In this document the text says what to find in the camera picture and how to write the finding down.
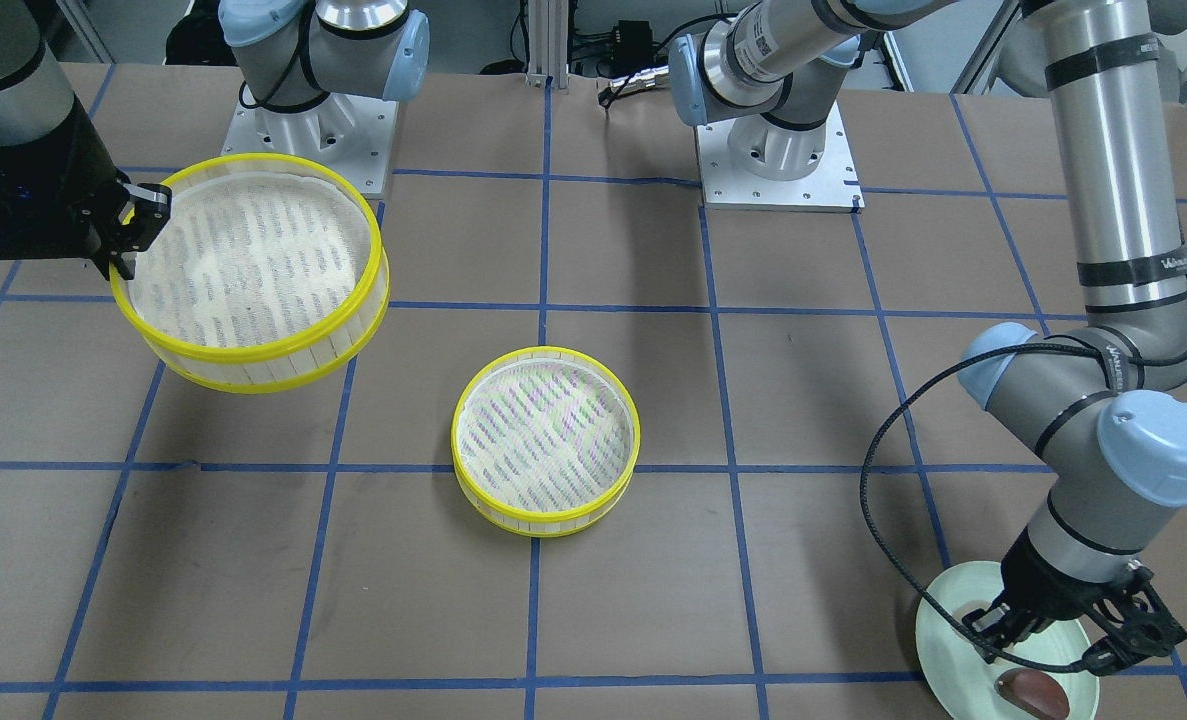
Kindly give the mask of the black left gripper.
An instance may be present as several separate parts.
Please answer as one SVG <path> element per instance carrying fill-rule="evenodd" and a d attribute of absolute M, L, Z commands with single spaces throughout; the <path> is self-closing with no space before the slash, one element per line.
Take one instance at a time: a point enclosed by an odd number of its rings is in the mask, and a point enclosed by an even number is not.
<path fill-rule="evenodd" d="M 988 607 L 973 609 L 961 623 L 977 635 L 976 651 L 986 664 L 1001 652 L 1042 632 L 1054 622 L 1087 616 L 1102 638 L 1083 652 L 1085 670 L 1109 676 L 1164 660 L 1187 641 L 1150 580 L 1134 580 L 1125 553 L 1105 553 L 1064 530 L 1037 534 L 1024 529 L 1003 559 L 1003 591 Z"/>

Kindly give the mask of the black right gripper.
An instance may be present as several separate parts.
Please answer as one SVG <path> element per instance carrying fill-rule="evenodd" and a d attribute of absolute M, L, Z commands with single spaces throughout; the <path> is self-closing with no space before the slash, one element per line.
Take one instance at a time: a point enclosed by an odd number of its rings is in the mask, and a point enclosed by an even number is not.
<path fill-rule="evenodd" d="M 132 281 L 137 251 L 150 250 L 171 219 L 173 193 L 127 181 L 72 97 L 44 136 L 0 146 L 0 261 L 89 259 L 107 281 Z"/>

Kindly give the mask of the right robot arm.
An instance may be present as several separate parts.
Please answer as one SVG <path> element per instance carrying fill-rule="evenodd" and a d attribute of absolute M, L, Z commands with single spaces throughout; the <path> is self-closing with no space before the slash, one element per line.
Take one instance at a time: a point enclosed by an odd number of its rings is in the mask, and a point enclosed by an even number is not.
<path fill-rule="evenodd" d="M 113 163 L 21 1 L 0 1 L 0 261 L 87 259 L 131 281 L 172 192 Z"/>

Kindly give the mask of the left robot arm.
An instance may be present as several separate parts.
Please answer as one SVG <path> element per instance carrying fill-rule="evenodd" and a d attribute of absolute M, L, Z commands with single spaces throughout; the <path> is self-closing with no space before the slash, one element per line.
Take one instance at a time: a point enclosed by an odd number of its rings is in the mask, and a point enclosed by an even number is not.
<path fill-rule="evenodd" d="M 983 333 L 961 372 L 977 404 L 1056 482 L 1001 562 L 1003 590 L 967 614 L 982 660 L 1056 622 L 1104 630 L 1094 675 L 1168 656 L 1186 638 L 1140 563 L 1187 505 L 1187 243 L 1178 217 L 1145 1 L 1023 1 L 1045 44 L 1077 274 L 1088 321 L 1037 338 Z"/>

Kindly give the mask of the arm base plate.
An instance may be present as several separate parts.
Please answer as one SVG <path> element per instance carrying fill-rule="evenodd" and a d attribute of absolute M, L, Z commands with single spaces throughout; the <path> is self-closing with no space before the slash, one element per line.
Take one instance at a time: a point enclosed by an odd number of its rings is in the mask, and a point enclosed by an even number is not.
<path fill-rule="evenodd" d="M 696 129 L 702 192 L 726 210 L 859 214 L 867 208 L 840 106 L 826 122 L 791 130 L 740 117 Z"/>
<path fill-rule="evenodd" d="M 320 106 L 300 113 L 236 106 L 221 154 L 296 155 L 332 168 L 364 199 L 383 200 L 400 110 L 396 101 L 345 94 L 329 95 Z"/>

